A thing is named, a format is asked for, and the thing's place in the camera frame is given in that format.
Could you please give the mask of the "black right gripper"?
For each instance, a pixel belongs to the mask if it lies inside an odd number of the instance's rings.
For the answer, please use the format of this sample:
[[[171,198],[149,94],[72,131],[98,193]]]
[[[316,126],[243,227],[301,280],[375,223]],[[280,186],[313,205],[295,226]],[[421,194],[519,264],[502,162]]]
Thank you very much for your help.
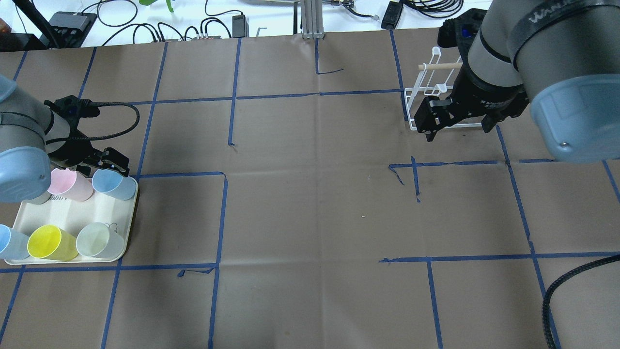
[[[451,92],[451,99],[427,96],[414,115],[418,133],[425,133],[428,142],[436,133],[467,118],[482,117],[483,132],[490,132],[506,118],[520,116],[529,105],[523,85],[494,86],[476,76],[464,63]]]

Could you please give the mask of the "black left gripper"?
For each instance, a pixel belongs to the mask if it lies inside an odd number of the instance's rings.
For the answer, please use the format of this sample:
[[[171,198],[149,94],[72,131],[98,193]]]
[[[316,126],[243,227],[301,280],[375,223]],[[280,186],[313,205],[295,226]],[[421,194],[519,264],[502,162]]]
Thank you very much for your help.
[[[83,138],[85,135],[71,129],[66,121],[53,121],[47,126],[46,141],[62,139],[46,146],[52,166],[71,169],[85,177],[92,177],[97,170],[111,170],[123,177],[129,177],[130,159],[115,148],[107,147],[99,151],[89,141],[64,141],[64,138]]]

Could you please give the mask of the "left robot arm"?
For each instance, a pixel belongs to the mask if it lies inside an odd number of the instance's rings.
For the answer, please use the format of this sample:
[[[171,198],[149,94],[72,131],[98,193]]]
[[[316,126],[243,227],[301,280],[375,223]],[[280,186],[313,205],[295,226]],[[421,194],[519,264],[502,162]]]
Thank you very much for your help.
[[[129,159],[117,150],[93,148],[104,141],[127,134],[128,129],[106,136],[88,137],[78,130],[82,118],[94,118],[100,108],[113,102],[94,102],[74,95],[54,102],[41,102],[7,77],[0,78],[0,200],[20,203],[42,196],[51,185],[51,168],[78,170],[88,175],[91,168],[113,170],[127,177]]]

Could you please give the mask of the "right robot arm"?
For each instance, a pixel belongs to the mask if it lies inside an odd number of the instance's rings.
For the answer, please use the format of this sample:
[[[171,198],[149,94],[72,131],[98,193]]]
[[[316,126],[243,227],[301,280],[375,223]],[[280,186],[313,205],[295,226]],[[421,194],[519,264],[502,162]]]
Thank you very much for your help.
[[[494,0],[445,20],[437,43],[462,66],[446,99],[423,99],[417,132],[480,117],[487,133],[529,108],[554,159],[617,159],[619,17],[617,0]]]

